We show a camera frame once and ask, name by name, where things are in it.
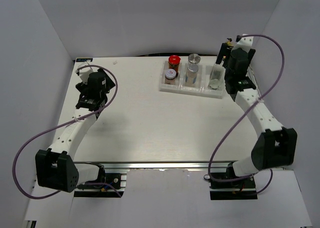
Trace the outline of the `glass bottle gold spout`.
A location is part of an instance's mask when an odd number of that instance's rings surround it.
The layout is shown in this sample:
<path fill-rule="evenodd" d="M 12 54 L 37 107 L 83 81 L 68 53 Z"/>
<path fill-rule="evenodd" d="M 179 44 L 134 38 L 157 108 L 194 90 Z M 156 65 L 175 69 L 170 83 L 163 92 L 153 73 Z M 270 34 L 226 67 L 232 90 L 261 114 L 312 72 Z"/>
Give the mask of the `glass bottle gold spout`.
<path fill-rule="evenodd" d="M 208 89 L 218 90 L 223 80 L 224 68 L 218 64 L 215 64 L 211 70 L 210 78 L 208 82 Z"/>

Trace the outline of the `clear bottle dark contents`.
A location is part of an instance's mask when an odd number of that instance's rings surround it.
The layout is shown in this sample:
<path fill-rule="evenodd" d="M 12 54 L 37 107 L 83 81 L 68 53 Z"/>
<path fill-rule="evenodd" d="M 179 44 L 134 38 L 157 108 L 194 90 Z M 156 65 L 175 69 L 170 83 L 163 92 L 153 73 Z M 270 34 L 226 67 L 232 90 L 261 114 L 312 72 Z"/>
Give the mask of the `clear bottle dark contents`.
<path fill-rule="evenodd" d="M 214 65 L 214 70 L 211 73 L 213 79 L 220 79 L 221 78 L 222 73 L 219 69 L 217 70 L 217 68 L 222 62 L 225 64 L 225 61 L 228 60 L 230 53 L 231 53 L 231 50 L 233 48 L 232 41 L 233 40 L 231 38 L 227 38 L 227 41 L 223 42 L 221 44 L 221 47 L 220 47 L 220 50 L 219 50 L 219 53 L 217 55 L 216 62 Z"/>

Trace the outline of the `silver lid white shaker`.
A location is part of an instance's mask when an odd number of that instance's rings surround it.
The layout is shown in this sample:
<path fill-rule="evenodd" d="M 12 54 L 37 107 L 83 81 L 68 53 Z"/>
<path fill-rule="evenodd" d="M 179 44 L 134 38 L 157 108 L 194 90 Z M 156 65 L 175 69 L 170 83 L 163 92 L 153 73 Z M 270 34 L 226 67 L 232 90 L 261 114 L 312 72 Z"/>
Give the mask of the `silver lid white shaker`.
<path fill-rule="evenodd" d="M 201 61 L 201 57 L 196 53 L 192 53 L 188 56 L 188 65 L 192 65 L 192 64 L 198 65 L 200 61 Z"/>

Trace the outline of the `white three-slot organizer tray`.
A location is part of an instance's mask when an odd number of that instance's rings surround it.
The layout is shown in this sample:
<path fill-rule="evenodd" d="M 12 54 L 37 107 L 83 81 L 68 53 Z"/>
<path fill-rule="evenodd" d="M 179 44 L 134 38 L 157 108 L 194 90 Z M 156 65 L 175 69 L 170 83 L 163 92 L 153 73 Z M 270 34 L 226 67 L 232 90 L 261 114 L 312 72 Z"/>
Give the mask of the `white three-slot organizer tray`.
<path fill-rule="evenodd" d="M 225 75 L 225 69 L 223 71 L 223 80 L 221 81 L 220 87 L 218 90 L 211 90 L 208 89 L 208 83 L 209 83 L 209 77 L 210 72 L 213 68 L 213 65 L 207 65 L 207 64 L 200 64 L 199 70 L 197 74 L 196 83 L 194 86 L 187 86 L 185 84 L 185 77 L 186 77 L 186 70 L 188 64 L 182 63 L 179 66 L 178 70 L 178 76 L 175 79 L 175 85 L 168 85 L 165 84 L 165 71 L 168 70 L 168 63 L 165 62 L 163 64 L 161 74 L 160 74 L 160 80 L 159 80 L 159 91 L 163 92 L 171 92 L 171 93 L 177 93 L 177 94 L 184 94 L 184 95 L 193 95 L 193 96 L 200 96 L 200 97 L 209 97 L 209 98 L 216 98 L 216 99 L 222 99 L 225 94 L 225 81 L 224 81 L 224 75 Z"/>

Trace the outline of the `white tube bottle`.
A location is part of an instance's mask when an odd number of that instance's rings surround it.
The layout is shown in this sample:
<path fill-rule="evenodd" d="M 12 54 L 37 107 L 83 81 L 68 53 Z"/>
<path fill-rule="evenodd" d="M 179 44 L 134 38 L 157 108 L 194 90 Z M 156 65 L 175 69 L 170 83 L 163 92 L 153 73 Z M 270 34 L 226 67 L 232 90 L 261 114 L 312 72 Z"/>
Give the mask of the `white tube bottle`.
<path fill-rule="evenodd" d="M 194 86 L 197 81 L 199 67 L 197 64 L 189 64 L 185 73 L 185 83 L 187 86 Z"/>

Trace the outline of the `red lid sauce jar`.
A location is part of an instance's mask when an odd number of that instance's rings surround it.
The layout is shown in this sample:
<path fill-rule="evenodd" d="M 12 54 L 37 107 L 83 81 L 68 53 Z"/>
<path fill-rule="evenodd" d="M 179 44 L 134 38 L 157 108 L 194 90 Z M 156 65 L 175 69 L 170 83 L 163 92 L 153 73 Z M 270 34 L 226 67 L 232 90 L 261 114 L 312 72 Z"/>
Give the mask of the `red lid sauce jar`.
<path fill-rule="evenodd" d="M 180 66 L 181 58 L 178 55 L 171 55 L 168 58 L 168 66 L 169 69 L 173 69 L 176 72 L 176 77 L 178 76 L 179 66 Z"/>

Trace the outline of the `purple lid spice jar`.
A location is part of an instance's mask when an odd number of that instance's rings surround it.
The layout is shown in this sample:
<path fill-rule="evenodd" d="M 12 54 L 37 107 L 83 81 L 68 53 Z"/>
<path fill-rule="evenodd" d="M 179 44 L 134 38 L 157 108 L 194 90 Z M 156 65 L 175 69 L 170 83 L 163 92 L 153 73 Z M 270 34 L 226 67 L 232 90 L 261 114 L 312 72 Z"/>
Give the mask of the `purple lid spice jar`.
<path fill-rule="evenodd" d="M 176 82 L 176 71 L 174 69 L 168 69 L 164 73 L 164 83 L 168 85 L 175 85 Z"/>

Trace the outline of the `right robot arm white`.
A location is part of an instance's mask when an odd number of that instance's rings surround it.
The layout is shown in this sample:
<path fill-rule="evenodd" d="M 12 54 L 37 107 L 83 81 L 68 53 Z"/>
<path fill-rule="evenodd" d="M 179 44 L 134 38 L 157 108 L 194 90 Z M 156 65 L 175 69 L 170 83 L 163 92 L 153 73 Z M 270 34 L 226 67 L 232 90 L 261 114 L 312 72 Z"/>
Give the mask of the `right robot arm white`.
<path fill-rule="evenodd" d="M 285 128 L 268 110 L 256 85 L 247 76 L 254 49 L 245 51 L 225 42 L 221 45 L 216 64 L 225 68 L 227 93 L 244 111 L 257 134 L 257 141 L 247 158 L 230 163 L 226 183 L 236 188 L 244 177 L 261 170 L 289 166 L 294 162 L 298 135 L 295 129 Z"/>

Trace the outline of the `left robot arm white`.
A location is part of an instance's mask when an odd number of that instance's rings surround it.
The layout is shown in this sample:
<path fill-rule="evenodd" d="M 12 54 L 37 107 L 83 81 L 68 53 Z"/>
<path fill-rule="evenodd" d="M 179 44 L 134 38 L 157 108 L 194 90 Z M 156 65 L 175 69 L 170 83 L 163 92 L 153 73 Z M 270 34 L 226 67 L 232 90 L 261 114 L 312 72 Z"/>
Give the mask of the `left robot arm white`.
<path fill-rule="evenodd" d="M 46 149 L 35 155 L 37 183 L 41 187 L 72 192 L 78 185 L 89 183 L 96 188 L 105 184 L 103 166 L 76 163 L 74 157 L 90 127 L 110 104 L 107 94 L 117 88 L 115 76 L 91 65 L 76 70 L 81 79 L 75 87 L 80 92 L 71 123 L 66 125 L 58 138 Z"/>

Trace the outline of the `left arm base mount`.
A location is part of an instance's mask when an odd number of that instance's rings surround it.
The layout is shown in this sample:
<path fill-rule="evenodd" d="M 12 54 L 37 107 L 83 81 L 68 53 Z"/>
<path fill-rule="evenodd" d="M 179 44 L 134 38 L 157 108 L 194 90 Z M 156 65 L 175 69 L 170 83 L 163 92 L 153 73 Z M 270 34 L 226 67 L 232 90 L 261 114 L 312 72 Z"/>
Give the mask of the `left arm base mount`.
<path fill-rule="evenodd" d="M 106 168 L 103 164 L 76 162 L 79 173 L 73 196 L 76 198 L 121 198 L 124 194 L 127 175 Z"/>

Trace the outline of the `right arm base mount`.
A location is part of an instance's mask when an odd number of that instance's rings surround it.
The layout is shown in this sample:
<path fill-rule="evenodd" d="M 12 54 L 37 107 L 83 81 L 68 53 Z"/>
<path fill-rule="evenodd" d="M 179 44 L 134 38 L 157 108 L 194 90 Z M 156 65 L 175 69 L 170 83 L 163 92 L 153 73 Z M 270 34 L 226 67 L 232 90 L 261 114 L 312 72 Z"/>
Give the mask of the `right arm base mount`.
<path fill-rule="evenodd" d="M 253 175 L 236 179 L 231 164 L 221 164 L 220 167 L 208 168 L 208 173 L 203 176 L 209 182 L 209 195 L 211 201 L 240 201 L 257 200 L 257 189 Z"/>

